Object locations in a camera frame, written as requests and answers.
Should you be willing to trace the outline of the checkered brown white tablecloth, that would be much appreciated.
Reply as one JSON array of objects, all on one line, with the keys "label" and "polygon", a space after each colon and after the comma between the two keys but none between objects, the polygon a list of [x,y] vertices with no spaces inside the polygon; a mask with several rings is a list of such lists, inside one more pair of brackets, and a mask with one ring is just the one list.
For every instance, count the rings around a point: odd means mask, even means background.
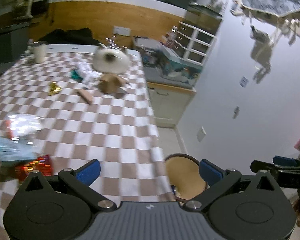
[{"label": "checkered brown white tablecloth", "polygon": [[[171,201],[142,62],[137,52],[130,59],[128,85],[116,95],[92,89],[91,105],[70,76],[76,63],[91,62],[91,55],[49,53],[41,64],[20,59],[0,77],[0,137],[8,114],[35,115],[43,129],[34,137],[34,151],[50,156],[54,172],[97,159],[101,175],[91,187],[116,204]],[[62,91],[49,96],[51,82]]]}]

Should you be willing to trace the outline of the brown wooden stick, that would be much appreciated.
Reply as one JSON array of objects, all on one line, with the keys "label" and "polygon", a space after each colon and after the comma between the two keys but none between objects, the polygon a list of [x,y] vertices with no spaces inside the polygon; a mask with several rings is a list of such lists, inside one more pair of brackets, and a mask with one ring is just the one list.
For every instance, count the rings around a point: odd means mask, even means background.
[{"label": "brown wooden stick", "polygon": [[93,95],[85,89],[76,89],[78,95],[89,105],[93,103]]}]

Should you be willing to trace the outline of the red yellow snack wrapper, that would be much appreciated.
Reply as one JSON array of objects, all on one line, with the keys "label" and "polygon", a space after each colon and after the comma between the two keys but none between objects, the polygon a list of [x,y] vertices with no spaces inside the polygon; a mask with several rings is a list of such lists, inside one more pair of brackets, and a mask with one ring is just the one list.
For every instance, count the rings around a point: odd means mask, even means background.
[{"label": "red yellow snack wrapper", "polygon": [[24,181],[33,170],[42,172],[44,176],[53,175],[53,167],[49,155],[42,155],[37,159],[20,164],[14,170],[15,176],[19,181]]}]

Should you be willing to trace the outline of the plastic water bottle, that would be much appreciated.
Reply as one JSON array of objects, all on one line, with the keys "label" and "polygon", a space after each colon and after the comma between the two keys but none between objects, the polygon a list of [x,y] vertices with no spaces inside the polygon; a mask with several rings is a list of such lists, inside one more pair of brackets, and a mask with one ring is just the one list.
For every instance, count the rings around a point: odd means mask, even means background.
[{"label": "plastic water bottle", "polygon": [[172,45],[175,41],[175,37],[177,35],[177,26],[173,26],[171,31],[169,32],[168,38],[167,38],[167,44]]}]

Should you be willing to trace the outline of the dark side cabinet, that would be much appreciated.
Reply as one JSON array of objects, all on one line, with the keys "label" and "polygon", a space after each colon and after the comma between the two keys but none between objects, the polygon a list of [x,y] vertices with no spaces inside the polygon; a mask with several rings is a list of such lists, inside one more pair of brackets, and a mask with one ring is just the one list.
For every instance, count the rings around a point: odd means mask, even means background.
[{"label": "dark side cabinet", "polygon": [[0,63],[15,61],[26,49],[29,22],[0,26]]}]

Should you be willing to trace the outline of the gold foil wrapper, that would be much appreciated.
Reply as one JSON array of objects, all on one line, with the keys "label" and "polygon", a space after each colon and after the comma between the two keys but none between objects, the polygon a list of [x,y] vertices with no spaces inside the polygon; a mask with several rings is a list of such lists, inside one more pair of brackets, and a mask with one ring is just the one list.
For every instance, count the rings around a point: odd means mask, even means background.
[{"label": "gold foil wrapper", "polygon": [[56,82],[51,82],[49,84],[49,92],[48,92],[49,96],[58,94],[61,91],[62,91],[62,87],[60,87]]}]

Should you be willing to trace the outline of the white cat plush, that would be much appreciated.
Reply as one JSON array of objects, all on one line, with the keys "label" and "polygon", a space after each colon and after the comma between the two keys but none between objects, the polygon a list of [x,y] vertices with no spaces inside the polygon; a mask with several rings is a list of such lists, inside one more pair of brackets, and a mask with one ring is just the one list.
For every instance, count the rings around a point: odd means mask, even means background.
[{"label": "white cat plush", "polygon": [[93,60],[93,70],[101,73],[123,74],[129,68],[130,55],[126,47],[112,48],[100,44],[96,49]]}]

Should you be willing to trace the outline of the white power strip socket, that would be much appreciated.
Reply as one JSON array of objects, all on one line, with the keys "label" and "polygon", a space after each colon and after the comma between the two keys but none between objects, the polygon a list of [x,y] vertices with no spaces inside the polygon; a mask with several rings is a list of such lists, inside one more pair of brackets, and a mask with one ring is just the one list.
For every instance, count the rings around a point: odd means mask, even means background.
[{"label": "white power strip socket", "polygon": [[130,36],[131,29],[130,28],[125,28],[125,27],[118,27],[114,26],[113,28],[113,34],[114,35],[120,35],[120,36]]}]

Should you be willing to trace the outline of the teal small bowl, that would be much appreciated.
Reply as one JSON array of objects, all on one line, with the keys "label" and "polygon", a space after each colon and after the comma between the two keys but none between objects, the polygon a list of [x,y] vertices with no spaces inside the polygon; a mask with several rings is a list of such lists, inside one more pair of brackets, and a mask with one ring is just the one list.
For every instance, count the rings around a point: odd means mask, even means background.
[{"label": "teal small bowl", "polygon": [[77,74],[77,72],[76,72],[75,69],[73,69],[73,70],[71,71],[71,75],[70,75],[70,76],[71,76],[72,79],[76,80],[77,82],[81,82],[81,81],[83,80],[83,78],[80,77],[80,76]]}]

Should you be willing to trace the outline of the brown cardboard box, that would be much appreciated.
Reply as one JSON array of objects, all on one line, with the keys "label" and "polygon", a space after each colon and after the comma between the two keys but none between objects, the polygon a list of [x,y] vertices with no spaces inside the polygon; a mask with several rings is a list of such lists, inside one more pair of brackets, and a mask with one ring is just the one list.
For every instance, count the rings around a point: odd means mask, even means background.
[{"label": "brown cardboard box", "polygon": [[119,87],[124,87],[126,84],[128,81],[124,78],[116,74],[106,73],[99,78],[97,87],[104,94],[114,94]]}]

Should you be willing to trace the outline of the black clothing heap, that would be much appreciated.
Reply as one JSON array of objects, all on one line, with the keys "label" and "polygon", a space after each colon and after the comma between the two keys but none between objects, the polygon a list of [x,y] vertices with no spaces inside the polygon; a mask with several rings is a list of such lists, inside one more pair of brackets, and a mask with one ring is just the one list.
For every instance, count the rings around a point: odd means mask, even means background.
[{"label": "black clothing heap", "polygon": [[78,30],[62,30],[56,29],[38,41],[44,41],[47,44],[73,44],[73,45],[89,45],[98,46],[99,40],[93,38],[93,33],[89,28]]}]

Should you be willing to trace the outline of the clear plastic storage box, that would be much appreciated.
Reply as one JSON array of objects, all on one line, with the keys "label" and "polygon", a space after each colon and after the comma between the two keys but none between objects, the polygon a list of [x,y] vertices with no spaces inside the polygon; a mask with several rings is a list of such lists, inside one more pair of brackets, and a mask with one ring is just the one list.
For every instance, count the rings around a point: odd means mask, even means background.
[{"label": "clear plastic storage box", "polygon": [[155,67],[162,51],[162,44],[152,38],[134,36],[133,49],[140,53],[144,66]]}]

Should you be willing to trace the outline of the light blue plastic package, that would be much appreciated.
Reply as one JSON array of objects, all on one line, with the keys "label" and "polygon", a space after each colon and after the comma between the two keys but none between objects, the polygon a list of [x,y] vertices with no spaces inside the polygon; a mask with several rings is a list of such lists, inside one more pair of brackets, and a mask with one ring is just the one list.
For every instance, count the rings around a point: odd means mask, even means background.
[{"label": "light blue plastic package", "polygon": [[0,137],[0,162],[3,167],[12,167],[34,159],[36,154],[31,142]]}]

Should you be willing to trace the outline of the white paper cup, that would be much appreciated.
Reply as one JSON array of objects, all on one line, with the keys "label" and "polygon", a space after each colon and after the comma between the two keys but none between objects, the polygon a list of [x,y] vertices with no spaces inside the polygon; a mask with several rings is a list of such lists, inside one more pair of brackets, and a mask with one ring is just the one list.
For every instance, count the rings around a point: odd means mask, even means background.
[{"label": "white paper cup", "polygon": [[31,45],[35,63],[40,64],[45,61],[46,45],[47,43],[44,41],[33,42]]}]

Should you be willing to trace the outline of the cream floor cabinet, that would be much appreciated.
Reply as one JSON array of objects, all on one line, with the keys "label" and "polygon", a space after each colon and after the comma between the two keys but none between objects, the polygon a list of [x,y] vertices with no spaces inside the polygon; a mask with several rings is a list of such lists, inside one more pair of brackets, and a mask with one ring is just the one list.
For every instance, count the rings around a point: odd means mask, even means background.
[{"label": "cream floor cabinet", "polygon": [[177,126],[186,108],[197,94],[194,88],[147,82],[149,98],[158,127]]}]

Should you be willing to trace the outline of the clear white orange plastic bag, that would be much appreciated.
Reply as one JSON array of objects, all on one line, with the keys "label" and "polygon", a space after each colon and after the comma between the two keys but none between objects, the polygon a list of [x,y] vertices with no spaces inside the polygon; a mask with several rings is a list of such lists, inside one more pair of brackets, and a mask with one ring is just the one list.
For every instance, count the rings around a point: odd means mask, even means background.
[{"label": "clear white orange plastic bag", "polygon": [[6,135],[12,140],[33,135],[43,129],[41,119],[31,114],[12,113],[5,119]]}]

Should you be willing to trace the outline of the white wall socket plate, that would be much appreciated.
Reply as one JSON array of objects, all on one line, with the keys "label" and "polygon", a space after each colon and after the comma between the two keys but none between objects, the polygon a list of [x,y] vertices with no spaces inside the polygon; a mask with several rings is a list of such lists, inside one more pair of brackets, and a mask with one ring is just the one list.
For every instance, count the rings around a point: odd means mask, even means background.
[{"label": "white wall socket plate", "polygon": [[201,127],[199,129],[199,131],[197,132],[197,140],[198,140],[198,142],[201,142],[204,139],[205,136],[206,136],[206,131],[205,131],[205,129],[203,127]]}]

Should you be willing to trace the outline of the brown rimmed beige trash bin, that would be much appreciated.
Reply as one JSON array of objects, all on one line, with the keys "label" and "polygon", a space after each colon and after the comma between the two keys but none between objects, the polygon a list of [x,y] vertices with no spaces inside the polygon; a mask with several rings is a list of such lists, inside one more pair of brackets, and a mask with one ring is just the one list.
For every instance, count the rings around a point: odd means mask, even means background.
[{"label": "brown rimmed beige trash bin", "polygon": [[177,201],[184,203],[207,189],[199,174],[199,161],[194,157],[176,153],[165,159],[167,176]]}]

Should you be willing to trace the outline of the white drawer shelf unit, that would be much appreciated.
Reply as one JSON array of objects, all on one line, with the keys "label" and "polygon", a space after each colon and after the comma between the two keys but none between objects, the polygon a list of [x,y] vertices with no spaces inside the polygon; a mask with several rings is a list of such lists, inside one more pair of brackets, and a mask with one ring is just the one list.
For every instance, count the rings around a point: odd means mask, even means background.
[{"label": "white drawer shelf unit", "polygon": [[172,50],[183,60],[204,64],[215,42],[215,35],[179,22]]}]

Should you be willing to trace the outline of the crumpled white tissue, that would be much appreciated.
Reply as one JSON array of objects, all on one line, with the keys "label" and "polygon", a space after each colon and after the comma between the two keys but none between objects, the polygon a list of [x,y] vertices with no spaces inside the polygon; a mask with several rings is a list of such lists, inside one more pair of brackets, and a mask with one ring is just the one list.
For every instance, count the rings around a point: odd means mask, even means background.
[{"label": "crumpled white tissue", "polygon": [[102,76],[101,73],[93,70],[90,63],[76,63],[76,72],[82,78],[82,83],[85,88],[90,89],[94,83]]}]

